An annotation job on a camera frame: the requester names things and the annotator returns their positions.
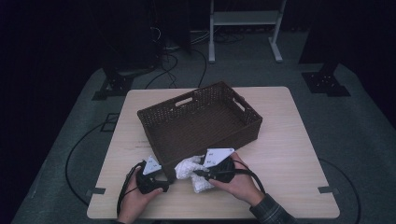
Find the hand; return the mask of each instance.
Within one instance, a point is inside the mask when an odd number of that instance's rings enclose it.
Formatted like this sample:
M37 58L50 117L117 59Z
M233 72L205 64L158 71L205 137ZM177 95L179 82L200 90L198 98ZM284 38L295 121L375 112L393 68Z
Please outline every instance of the hand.
M119 222L133 223L143 213L149 202L163 192L163 189L159 188L148 194L142 194L136 185L136 174L140 169L141 167L139 166L134 170L129 180L128 188L125 190L125 192L128 192L134 189L126 194L122 200L120 214L117 218Z
M239 158L236 152L230 157L234 161L235 169L247 169L248 166L241 160L241 158ZM256 188L252 177L249 175L235 174L235 177L230 181L230 183L223 183L214 179L209 179L209 183L219 189L223 189L231 193L235 198L245 201L251 206L256 206L262 201L262 199L264 199L264 194Z

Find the plaid sleeve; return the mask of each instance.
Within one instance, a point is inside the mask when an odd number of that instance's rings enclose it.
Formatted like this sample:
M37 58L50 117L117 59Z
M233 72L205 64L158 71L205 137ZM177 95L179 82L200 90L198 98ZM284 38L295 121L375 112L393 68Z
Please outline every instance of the plaid sleeve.
M286 212L269 194L265 194L264 199L259 204L250 207L250 212L261 224L297 223L296 219Z

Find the basket handle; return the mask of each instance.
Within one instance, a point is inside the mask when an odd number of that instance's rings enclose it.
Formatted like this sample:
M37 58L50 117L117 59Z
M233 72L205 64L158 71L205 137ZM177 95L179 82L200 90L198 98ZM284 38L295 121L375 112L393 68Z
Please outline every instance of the basket handle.
M175 106L180 107L183 106L184 104L187 104L192 101L192 96L189 96L188 98L179 98L175 100Z
M245 112L246 107L240 103L240 99L239 99L239 98L234 97L234 98L233 98L233 101L235 102L235 104L236 104L243 112Z

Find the floor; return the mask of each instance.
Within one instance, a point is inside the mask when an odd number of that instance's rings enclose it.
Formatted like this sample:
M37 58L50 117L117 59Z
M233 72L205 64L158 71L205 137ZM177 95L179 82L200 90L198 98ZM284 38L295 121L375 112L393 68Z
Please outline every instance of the floor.
M199 51L193 50L191 54L170 52L172 56L163 56L164 69L174 66L169 73L150 83L163 73L159 67L136 77L131 89L145 89L149 83L149 89L196 88L201 79L201 86L222 80L232 87L288 87L323 171L331 187L338 190L334 197L341 211L337 219L300 221L392 223L396 218L395 129L376 107L357 76L343 65L337 67L335 76L351 96L328 97L310 92L301 73L318 71L321 64L298 64L307 33L279 34L277 43L283 63L275 62L268 36L269 33L236 35L235 38L242 40L217 44L215 63L207 63L207 43L194 45L193 48ZM104 81L105 74L101 69L92 74L13 223L109 222L89 219L84 204L90 200L112 136L112 132L101 132L100 124L109 113L120 113L124 101L124 96L93 101L92 97ZM69 181L81 200L67 185L66 166ZM201 220L199 223L215 222Z

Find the brown woven basket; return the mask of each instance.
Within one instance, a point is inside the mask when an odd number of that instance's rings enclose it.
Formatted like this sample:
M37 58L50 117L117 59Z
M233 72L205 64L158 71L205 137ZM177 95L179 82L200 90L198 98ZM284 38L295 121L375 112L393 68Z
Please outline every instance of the brown woven basket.
M187 92L137 111L170 182L175 167L211 147L238 149L256 140L262 117L224 82Z

